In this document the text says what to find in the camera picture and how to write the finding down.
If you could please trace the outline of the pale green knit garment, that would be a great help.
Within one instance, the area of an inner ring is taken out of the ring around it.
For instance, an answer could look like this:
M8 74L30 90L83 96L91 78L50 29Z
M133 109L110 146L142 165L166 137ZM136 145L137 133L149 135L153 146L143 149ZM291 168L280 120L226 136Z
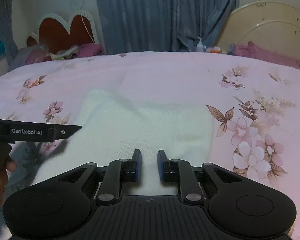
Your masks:
M40 166L35 183L86 163L106 166L129 159L135 150L142 155L141 179L122 191L133 195L175 194L172 184L159 179L157 153L199 166L208 159L213 120L204 107L134 102L123 96L92 90L77 118L81 129L63 141Z

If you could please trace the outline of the purple clothes pile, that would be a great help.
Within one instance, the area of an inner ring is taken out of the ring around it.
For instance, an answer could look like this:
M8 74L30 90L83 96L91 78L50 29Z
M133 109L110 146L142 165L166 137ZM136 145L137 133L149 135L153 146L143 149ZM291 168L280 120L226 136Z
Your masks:
M8 67L8 72L21 66L55 60L70 60L82 57L104 55L101 44L87 43L81 46L72 46L70 49L49 52L47 46L36 45L21 49Z

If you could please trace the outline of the pink floral bedsheet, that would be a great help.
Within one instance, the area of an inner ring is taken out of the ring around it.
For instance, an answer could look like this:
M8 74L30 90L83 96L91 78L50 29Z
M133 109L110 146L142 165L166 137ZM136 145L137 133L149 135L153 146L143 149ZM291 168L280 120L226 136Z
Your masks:
M128 53L23 66L0 77L0 119L79 125L92 90L134 102L204 107L213 120L206 161L288 195L296 204L292 238L300 239L300 70L206 53ZM64 140L17 142L8 198L35 184Z

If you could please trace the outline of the white pump bottle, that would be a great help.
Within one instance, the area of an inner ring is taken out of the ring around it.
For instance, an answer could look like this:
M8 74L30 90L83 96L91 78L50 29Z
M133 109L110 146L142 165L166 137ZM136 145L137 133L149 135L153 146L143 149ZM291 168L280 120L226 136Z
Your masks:
M196 46L196 52L203 53L203 52L206 51L206 46L203 45L201 37L199 37L198 39L199 39L199 41L198 41L197 46Z

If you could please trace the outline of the orange small container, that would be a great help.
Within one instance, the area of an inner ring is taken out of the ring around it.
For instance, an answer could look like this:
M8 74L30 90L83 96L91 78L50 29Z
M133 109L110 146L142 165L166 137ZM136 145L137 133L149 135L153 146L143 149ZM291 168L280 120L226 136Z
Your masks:
M215 53L215 54L221 54L222 53L222 50L221 48L217 47L217 46L214 46L214 47L209 47L206 49L206 52L207 53Z

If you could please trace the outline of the magenta pillow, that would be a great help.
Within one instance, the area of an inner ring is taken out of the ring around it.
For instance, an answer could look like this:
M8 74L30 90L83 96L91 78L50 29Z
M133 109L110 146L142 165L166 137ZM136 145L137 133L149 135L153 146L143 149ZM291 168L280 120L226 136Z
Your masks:
M249 41L247 45L234 44L234 55L293 67L300 70L299 59L261 48L251 41Z

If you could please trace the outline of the blue grey curtain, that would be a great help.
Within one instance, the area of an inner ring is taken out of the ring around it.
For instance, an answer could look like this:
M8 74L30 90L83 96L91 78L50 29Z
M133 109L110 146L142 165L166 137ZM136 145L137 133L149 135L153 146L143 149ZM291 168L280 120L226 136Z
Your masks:
M95 16L108 54L134 51L194 51L213 46L238 0L0 0L0 49L17 57L17 33L47 12Z

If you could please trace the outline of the cream round headboard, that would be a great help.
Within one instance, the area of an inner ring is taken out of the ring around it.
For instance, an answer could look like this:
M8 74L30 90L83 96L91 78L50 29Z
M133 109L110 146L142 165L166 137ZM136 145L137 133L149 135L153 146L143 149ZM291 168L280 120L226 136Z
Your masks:
M300 60L300 10L288 3L264 0L235 9L228 17L216 46L257 46Z

